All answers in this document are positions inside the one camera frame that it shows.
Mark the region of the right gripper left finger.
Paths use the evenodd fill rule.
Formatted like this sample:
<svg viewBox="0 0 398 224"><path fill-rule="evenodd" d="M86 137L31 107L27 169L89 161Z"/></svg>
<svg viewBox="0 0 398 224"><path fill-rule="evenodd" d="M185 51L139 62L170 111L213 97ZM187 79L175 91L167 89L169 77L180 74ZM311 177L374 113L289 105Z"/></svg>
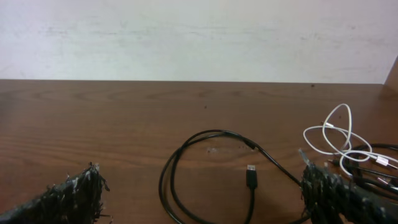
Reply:
<svg viewBox="0 0 398 224"><path fill-rule="evenodd" d="M100 166L90 163L81 173L1 214L2 224L96 223L101 217L103 191L110 191Z"/></svg>

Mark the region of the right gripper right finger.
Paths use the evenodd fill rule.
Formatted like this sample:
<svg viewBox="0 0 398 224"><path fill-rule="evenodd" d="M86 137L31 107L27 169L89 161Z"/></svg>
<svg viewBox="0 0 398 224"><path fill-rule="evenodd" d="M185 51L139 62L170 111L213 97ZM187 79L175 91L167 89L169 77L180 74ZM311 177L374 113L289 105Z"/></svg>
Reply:
<svg viewBox="0 0 398 224"><path fill-rule="evenodd" d="M300 188L312 223L397 223L397 200L391 195L377 195L358 186L357 177L345 180L299 153L306 163Z"/></svg>

